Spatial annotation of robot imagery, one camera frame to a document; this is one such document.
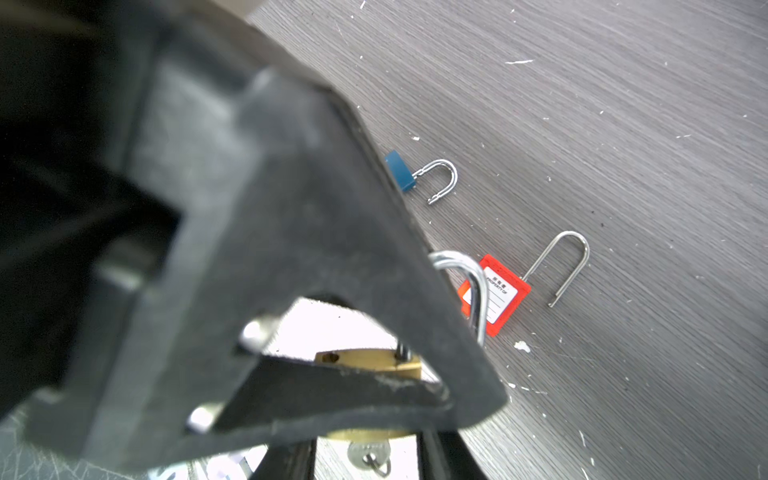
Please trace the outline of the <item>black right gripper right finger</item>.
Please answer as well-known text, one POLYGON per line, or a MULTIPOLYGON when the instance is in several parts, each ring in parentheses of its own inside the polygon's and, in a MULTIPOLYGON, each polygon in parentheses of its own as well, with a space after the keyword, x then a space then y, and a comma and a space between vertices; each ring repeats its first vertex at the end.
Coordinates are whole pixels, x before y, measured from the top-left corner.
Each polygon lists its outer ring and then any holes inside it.
POLYGON ((418 434, 421 480, 487 480, 458 431, 418 434))

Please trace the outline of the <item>brass padlock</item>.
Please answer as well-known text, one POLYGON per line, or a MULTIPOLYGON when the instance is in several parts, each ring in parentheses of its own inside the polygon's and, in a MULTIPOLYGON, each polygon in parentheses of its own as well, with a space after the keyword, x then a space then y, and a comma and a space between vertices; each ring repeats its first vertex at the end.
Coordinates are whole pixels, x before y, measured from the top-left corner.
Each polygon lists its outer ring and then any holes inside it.
MULTIPOLYGON (((429 255, 438 270, 456 269, 467 277, 472 299, 469 307, 470 325, 480 345, 485 341, 485 319, 490 304, 488 282, 479 263, 457 251, 443 250, 429 255)), ((315 361, 324 365, 394 374, 419 380, 422 376, 422 361, 412 354, 403 343, 393 350, 347 349, 319 352, 315 361)), ((391 474, 391 446, 389 441, 406 437, 406 432, 395 430, 344 430, 328 435, 330 439, 347 440, 347 457, 352 466, 386 479, 391 474)), ((416 435, 418 460, 418 434, 416 435)))

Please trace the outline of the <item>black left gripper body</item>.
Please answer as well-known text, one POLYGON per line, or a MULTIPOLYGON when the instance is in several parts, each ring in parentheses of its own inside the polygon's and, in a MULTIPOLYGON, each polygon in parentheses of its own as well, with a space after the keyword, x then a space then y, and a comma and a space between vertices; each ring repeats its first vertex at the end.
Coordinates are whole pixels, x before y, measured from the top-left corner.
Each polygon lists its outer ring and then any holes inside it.
POLYGON ((167 214, 87 163, 95 4, 1 5, 1 411, 60 380, 87 270, 119 232, 167 214))

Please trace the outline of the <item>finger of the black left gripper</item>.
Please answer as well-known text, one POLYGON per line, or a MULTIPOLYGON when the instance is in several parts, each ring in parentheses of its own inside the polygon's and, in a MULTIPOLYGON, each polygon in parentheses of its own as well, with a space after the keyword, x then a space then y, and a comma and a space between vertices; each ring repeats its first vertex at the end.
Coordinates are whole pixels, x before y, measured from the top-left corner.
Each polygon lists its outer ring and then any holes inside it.
POLYGON ((25 439, 142 471, 350 428, 455 430, 506 395, 355 114, 307 76, 157 62, 121 94, 120 189, 167 214, 91 262, 60 380, 25 439), (301 298, 371 316, 438 382, 246 347, 301 298))

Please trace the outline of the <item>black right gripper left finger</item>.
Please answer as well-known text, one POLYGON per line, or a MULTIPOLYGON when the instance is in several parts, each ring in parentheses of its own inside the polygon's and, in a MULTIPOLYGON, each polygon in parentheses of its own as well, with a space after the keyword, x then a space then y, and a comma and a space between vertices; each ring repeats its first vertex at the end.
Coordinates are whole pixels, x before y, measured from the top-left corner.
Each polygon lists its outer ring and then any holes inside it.
POLYGON ((317 441, 270 446, 249 480, 314 480, 317 441))

